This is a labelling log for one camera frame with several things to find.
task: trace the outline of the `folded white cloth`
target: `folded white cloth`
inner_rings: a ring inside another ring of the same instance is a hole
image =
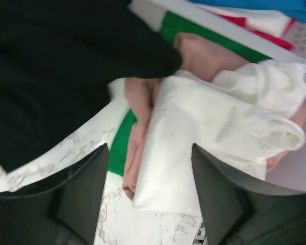
[[[165,78],[150,122],[133,208],[200,215],[191,168],[193,143],[264,179],[266,158],[304,144],[303,130],[287,116],[306,98],[305,72],[306,65],[270,60],[222,71],[214,84],[187,71]],[[289,98],[285,110],[278,108]]]
[[[230,17],[245,17],[247,27],[269,34],[274,37],[282,38],[291,18],[276,10],[251,10],[227,7],[213,7],[209,5],[197,4],[202,9],[215,14]]]

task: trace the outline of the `dusty pink fabric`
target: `dusty pink fabric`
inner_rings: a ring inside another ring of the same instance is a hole
[[[236,70],[248,63],[232,51],[196,34],[178,33],[174,47],[183,59],[181,69],[190,71],[207,82],[211,82],[222,70]],[[129,138],[122,185],[131,200],[134,198],[147,129],[161,81],[161,78],[125,80],[125,97],[137,118]],[[299,109],[292,120],[303,126],[306,121],[306,104]],[[287,153],[283,152],[268,159],[268,171],[273,170]]]

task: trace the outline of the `red cloth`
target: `red cloth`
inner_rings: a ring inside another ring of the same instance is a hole
[[[219,16],[289,51],[291,51],[294,47],[291,43],[284,41],[281,38],[273,37],[269,34],[265,34],[265,33],[258,32],[258,31],[253,31],[247,28],[246,27],[247,20],[245,17],[230,17],[230,16],[225,16],[225,15],[219,15]],[[290,26],[293,25],[293,23],[294,21],[290,22],[286,31],[288,31],[288,29],[290,28]]]

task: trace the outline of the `blue cloth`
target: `blue cloth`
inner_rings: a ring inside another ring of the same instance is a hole
[[[189,0],[196,4],[255,10],[278,10],[306,23],[306,0]]]

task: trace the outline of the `green fabric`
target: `green fabric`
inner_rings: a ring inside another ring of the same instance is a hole
[[[136,122],[136,117],[132,110],[124,117],[118,132],[113,140],[109,152],[108,171],[123,176],[124,164],[126,163],[127,145],[129,135],[133,124]]]
[[[175,35],[178,32],[188,32],[198,34],[208,40],[220,44],[221,46],[233,51],[244,59],[257,63],[262,60],[269,59],[269,57],[251,50],[237,42],[234,42],[226,37],[223,37],[215,32],[207,30],[197,24],[194,24],[180,16],[167,12],[160,29],[161,36],[169,43],[173,44]],[[110,150],[109,167],[108,170],[123,176],[124,164],[126,162],[128,139],[132,125],[136,122],[136,117],[132,110],[128,112],[122,121],[120,128],[114,138]]]

